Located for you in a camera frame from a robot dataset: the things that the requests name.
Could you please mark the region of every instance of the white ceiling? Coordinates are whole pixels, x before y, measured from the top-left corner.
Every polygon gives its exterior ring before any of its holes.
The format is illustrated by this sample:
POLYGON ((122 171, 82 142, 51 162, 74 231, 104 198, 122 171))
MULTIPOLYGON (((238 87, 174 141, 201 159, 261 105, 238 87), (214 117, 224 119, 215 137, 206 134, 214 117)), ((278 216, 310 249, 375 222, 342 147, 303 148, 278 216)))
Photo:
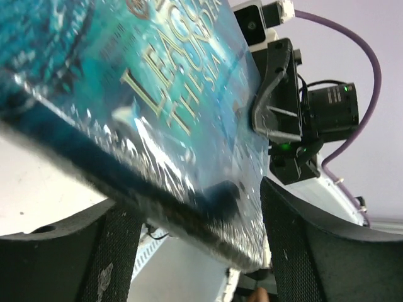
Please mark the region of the white ceiling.
MULTIPOLYGON (((231 1, 232 5, 241 1, 231 1)), ((295 0, 299 10, 337 21, 361 35, 377 53, 383 71, 378 108, 362 136, 330 164, 355 195, 363 195, 369 214, 403 218, 403 2, 400 0, 295 0)), ((353 81, 361 116, 372 91, 372 70, 363 52, 345 37, 304 20, 278 28, 300 48, 306 81, 353 81)), ((337 147, 323 149, 327 155, 337 147)), ((0 235, 33 230, 101 201, 104 197, 62 175, 46 162, 0 139, 0 235)))

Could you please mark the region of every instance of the hand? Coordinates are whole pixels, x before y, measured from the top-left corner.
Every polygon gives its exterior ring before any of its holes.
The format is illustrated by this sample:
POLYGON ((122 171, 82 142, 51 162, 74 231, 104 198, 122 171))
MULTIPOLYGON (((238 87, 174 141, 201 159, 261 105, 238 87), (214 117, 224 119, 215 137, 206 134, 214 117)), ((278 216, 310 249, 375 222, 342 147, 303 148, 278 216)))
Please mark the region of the hand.
POLYGON ((269 295, 264 288, 257 288, 247 302, 270 302, 269 295))

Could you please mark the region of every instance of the book cover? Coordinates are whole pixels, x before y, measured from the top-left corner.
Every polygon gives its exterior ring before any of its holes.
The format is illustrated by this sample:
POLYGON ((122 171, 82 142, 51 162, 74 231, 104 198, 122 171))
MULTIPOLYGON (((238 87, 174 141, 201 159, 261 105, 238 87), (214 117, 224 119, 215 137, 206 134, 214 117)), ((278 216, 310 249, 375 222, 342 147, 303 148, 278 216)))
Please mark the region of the book cover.
POLYGON ((0 45, 4 131, 232 266, 261 264, 260 78, 226 0, 7 1, 0 45))

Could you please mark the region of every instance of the printed gold lettering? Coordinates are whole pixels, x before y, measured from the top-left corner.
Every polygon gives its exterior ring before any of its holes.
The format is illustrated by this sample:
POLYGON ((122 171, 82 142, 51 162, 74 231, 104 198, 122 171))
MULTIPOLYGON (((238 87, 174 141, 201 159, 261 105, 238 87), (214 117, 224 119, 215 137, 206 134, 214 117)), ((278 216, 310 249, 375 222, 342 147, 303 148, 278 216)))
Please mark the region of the printed gold lettering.
POLYGON ((205 28, 203 23, 200 24, 200 22, 198 22, 198 24, 196 24, 196 26, 199 28, 199 30, 200 30, 202 35, 199 35, 199 34, 197 34, 195 32, 193 32, 192 35, 195 38, 195 41, 196 41, 197 45, 199 46, 199 48, 203 52, 203 55, 206 56, 206 51, 205 51, 204 47, 202 46, 202 44, 200 42, 208 43, 208 39, 210 38, 210 33, 205 28))
POLYGON ((199 100, 197 99, 197 97, 195 96, 195 94, 193 93, 193 91, 190 89, 189 85, 187 83, 184 84, 184 88, 188 91, 188 99, 184 99, 184 97, 181 94, 180 100, 182 105, 186 108, 186 110, 189 111, 190 115, 192 115, 193 118, 195 118, 196 113, 195 111, 191 108, 190 103, 193 101, 195 102, 197 105, 199 104, 199 100))
POLYGON ((215 10, 216 10, 217 12, 219 12, 219 11, 220 11, 219 6, 221 6, 222 3, 221 3, 219 0, 212 0, 212 1, 213 1, 214 6, 215 6, 215 10))
POLYGON ((218 15, 218 12, 214 11, 214 9, 212 8, 210 2, 208 0, 199 0, 199 3, 201 5, 206 4, 206 7, 208 8, 208 10, 210 12, 210 15, 213 17, 214 21, 216 21, 219 15, 218 15))
POLYGON ((165 0, 155 0, 156 1, 156 11, 159 11, 162 8, 165 0))
POLYGON ((144 60, 149 64, 150 68, 156 73, 158 78, 164 84, 164 86, 169 89, 175 79, 174 73, 169 69, 169 77, 164 74, 164 68, 166 67, 164 62, 157 56, 156 50, 152 45, 149 45, 144 52, 144 60))
POLYGON ((189 0, 189 1, 184 1, 180 0, 182 7, 184 8, 184 11, 186 11, 186 14, 188 15, 189 19, 192 20, 193 22, 197 20, 197 6, 194 0, 189 0))
POLYGON ((161 108, 159 104, 157 104, 150 95, 142 89, 140 84, 133 77, 132 73, 129 69, 126 69, 122 76, 120 77, 120 82, 126 82, 139 96, 143 99, 143 101, 148 105, 148 107, 155 112, 157 116, 159 116, 161 112, 161 108))
POLYGON ((203 77, 207 82, 211 83, 212 91, 214 92, 215 91, 215 82, 214 82, 213 78, 211 78, 209 75, 207 75, 206 69, 203 69, 203 77))
POLYGON ((212 59, 213 59, 215 69, 213 70, 212 67, 210 66, 210 64, 207 64, 207 68, 212 73, 214 79, 217 80, 219 78, 220 60, 216 56, 214 56, 214 54, 212 54, 212 59))
POLYGON ((172 120, 174 120, 183 129, 183 131, 186 132, 187 135, 190 135, 189 127, 186 125, 186 123, 180 118, 180 116, 176 112, 177 107, 178 107, 178 103, 174 102, 172 104, 172 110, 168 116, 166 123, 169 127, 171 127, 172 120))
POLYGON ((192 73, 189 73, 188 76, 189 76, 189 79, 192 81, 193 85, 195 85, 198 92, 202 92, 204 85, 203 85, 203 83, 200 83, 200 84, 197 83, 198 82, 197 76, 193 75, 192 73))
POLYGON ((181 16, 180 19, 179 19, 179 21, 184 25, 184 27, 186 28, 188 34, 187 34, 186 36, 184 36, 184 35, 182 35, 182 34, 178 31, 178 29, 175 27, 175 25, 174 25, 174 23, 173 23, 173 16, 172 16, 172 13, 173 13, 173 10, 174 10, 174 9, 177 9, 178 12, 180 13, 180 10, 175 6, 175 4, 174 4, 174 3, 171 3, 170 6, 169 6, 169 9, 168 9, 168 16, 169 16, 169 18, 168 18, 168 23, 169 23, 169 27, 171 28, 171 30, 172 30, 172 32, 174 33, 175 37, 176 37, 179 41, 181 41, 181 42, 183 42, 183 43, 189 42, 189 43, 192 45, 193 49, 195 50, 195 52, 197 53, 197 56, 198 56, 198 58, 199 58, 199 64, 196 65, 195 62, 190 58, 190 56, 189 56, 186 52, 184 52, 184 53, 187 55, 187 59, 189 60, 189 63, 192 65, 192 68, 194 68, 194 69, 197 70, 197 71, 201 71, 202 68, 203 68, 202 55, 199 53, 198 47, 195 45, 195 41, 193 41, 193 39, 192 39, 193 34, 192 34, 191 27, 190 27, 189 23, 181 16))
POLYGON ((213 26, 214 26, 213 19, 210 16, 210 14, 208 13, 208 11, 204 8, 200 11, 197 25, 198 25, 200 31, 203 33, 203 36, 205 38, 210 38, 212 36, 212 31, 213 31, 213 26), (207 17, 208 21, 210 22, 210 27, 207 26, 206 19, 204 17, 207 17))
POLYGON ((189 54, 184 51, 182 48, 179 48, 177 44, 175 44, 171 39, 169 39, 162 31, 157 30, 159 36, 161 37, 162 44, 164 45, 165 51, 168 55, 168 59, 171 62, 173 68, 176 70, 178 67, 176 66, 173 60, 173 50, 179 54, 181 57, 185 57, 189 64, 192 66, 193 69, 199 71, 200 67, 196 66, 192 59, 190 58, 189 54))
POLYGON ((157 116, 159 116, 162 112, 163 107, 166 104, 166 101, 168 100, 168 95, 165 89, 160 89, 160 93, 161 93, 161 100, 159 102, 159 111, 157 112, 157 116))

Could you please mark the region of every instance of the purple cable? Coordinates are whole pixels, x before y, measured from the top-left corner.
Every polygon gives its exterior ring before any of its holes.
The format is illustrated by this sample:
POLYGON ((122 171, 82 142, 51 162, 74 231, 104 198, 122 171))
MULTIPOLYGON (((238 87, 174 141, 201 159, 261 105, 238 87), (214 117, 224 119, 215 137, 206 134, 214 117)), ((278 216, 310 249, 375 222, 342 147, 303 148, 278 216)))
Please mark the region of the purple cable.
MULTIPOLYGON (((309 20, 315 23, 318 23, 320 25, 324 25, 326 27, 329 27, 333 30, 336 30, 348 38, 352 39, 361 49, 365 52, 366 56, 370 59, 372 69, 373 69, 373 91, 372 91, 372 97, 370 104, 368 106, 368 109, 366 110, 364 117, 361 120, 361 123, 358 125, 356 131, 339 147, 337 148, 331 155, 326 157, 323 162, 322 162, 322 169, 325 172, 325 174, 333 181, 333 182, 338 182, 339 178, 335 176, 329 168, 327 168, 327 165, 330 163, 330 161, 334 160, 337 156, 342 154, 358 137, 358 135, 361 134, 361 132, 364 130, 366 127, 366 124, 368 124, 375 107, 378 103, 378 98, 380 94, 380 88, 382 84, 382 71, 380 68, 380 64, 378 61, 377 56, 375 55, 375 52, 372 50, 372 48, 367 44, 366 41, 364 41, 360 36, 358 36, 356 33, 352 32, 348 28, 345 28, 344 26, 333 22, 329 19, 325 19, 323 17, 306 13, 303 11, 295 11, 295 16, 301 19, 309 20)), ((361 205, 357 202, 356 198, 348 191, 348 189, 341 183, 338 183, 338 186, 340 190, 350 199, 352 204, 358 209, 361 209, 361 205)), ((366 220, 366 223, 368 226, 370 226, 370 220, 368 218, 368 215, 366 215, 365 212, 362 212, 362 215, 364 216, 364 219, 366 220)))

